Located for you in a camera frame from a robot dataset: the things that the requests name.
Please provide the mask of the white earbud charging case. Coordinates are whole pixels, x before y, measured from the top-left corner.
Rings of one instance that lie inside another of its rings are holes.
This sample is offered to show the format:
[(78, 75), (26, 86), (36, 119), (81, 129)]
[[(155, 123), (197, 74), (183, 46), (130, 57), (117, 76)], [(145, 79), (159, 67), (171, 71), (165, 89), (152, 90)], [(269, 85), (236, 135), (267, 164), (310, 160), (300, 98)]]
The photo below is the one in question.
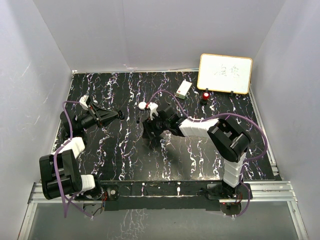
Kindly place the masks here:
[(144, 101), (138, 103), (138, 108), (139, 108), (139, 110), (141, 110), (141, 111), (146, 110), (147, 107), (148, 107), (148, 105), (147, 105), (147, 103), (144, 102)]

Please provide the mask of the black earbud charging case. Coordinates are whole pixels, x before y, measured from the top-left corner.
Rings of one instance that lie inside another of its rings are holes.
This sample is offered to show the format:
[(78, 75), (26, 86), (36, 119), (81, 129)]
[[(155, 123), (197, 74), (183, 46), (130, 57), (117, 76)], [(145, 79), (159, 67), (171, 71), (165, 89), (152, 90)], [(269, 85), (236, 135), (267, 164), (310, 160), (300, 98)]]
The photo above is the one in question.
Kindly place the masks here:
[(121, 110), (118, 111), (118, 117), (119, 117), (120, 120), (124, 120), (125, 119), (125, 115)]

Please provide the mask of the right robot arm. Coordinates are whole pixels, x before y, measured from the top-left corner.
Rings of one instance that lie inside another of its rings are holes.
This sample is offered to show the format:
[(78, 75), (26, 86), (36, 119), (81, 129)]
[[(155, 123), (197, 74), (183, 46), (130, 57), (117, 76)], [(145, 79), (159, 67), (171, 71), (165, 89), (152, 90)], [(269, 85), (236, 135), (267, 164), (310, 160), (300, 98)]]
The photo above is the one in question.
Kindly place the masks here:
[(168, 106), (157, 110), (156, 103), (140, 102), (140, 110), (149, 110), (149, 117), (142, 122), (144, 139), (152, 140), (164, 131), (179, 137), (202, 137), (211, 140), (224, 160), (221, 185), (213, 192), (222, 198), (233, 199), (241, 192), (243, 166), (248, 147), (252, 141), (249, 134), (232, 117), (210, 120), (188, 119), (179, 116)]

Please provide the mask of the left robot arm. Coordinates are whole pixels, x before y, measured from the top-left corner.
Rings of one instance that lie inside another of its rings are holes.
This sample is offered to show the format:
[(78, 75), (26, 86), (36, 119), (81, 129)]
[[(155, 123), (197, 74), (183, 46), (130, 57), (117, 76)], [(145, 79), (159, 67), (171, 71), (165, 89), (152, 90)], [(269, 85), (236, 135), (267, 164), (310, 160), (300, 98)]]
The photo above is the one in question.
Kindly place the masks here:
[(61, 150), (56, 150), (39, 159), (42, 191), (46, 199), (61, 196), (62, 187), (65, 195), (88, 195), (97, 200), (103, 195), (103, 187), (98, 178), (92, 174), (81, 174), (77, 158), (85, 150), (87, 144), (86, 130), (97, 126), (106, 127), (114, 120), (125, 118), (122, 111), (105, 110), (93, 103), (83, 103), (85, 114), (76, 116), (63, 110), (60, 120), (64, 129), (64, 142)]

